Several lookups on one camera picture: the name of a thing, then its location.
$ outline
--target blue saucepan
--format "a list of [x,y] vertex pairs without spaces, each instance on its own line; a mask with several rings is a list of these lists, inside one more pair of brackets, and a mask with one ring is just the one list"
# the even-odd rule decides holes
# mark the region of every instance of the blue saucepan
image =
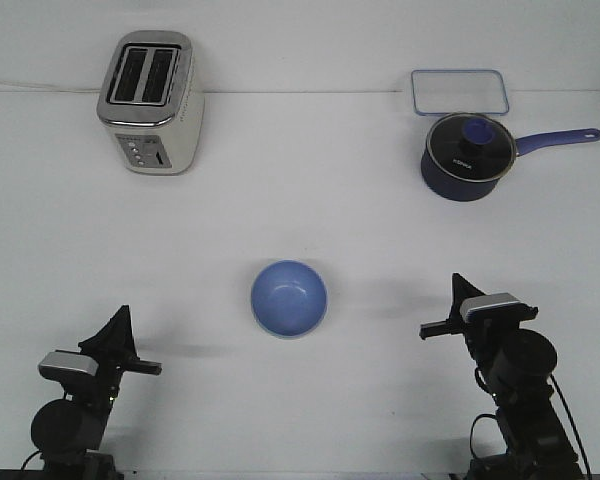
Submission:
[[452,113],[438,120],[427,136],[420,167],[437,194],[460,202],[491,192],[516,157],[539,148],[600,140],[600,130],[567,130],[515,139],[500,123],[476,113]]

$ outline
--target blue handle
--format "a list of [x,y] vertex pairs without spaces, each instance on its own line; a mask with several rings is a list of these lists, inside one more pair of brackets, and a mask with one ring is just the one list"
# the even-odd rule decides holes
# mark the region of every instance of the blue handle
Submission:
[[585,128],[584,130],[539,133],[537,135],[518,138],[516,140],[516,148],[518,156],[521,156],[539,148],[550,147],[551,145],[597,142],[598,140],[600,140],[600,130],[597,128]]

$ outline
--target white toaster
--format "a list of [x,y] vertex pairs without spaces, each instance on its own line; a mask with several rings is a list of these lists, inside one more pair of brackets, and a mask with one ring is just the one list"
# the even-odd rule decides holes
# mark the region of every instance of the white toaster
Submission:
[[120,40],[97,113],[129,170],[152,175],[186,170],[198,145],[203,112],[204,94],[185,35],[141,30]]

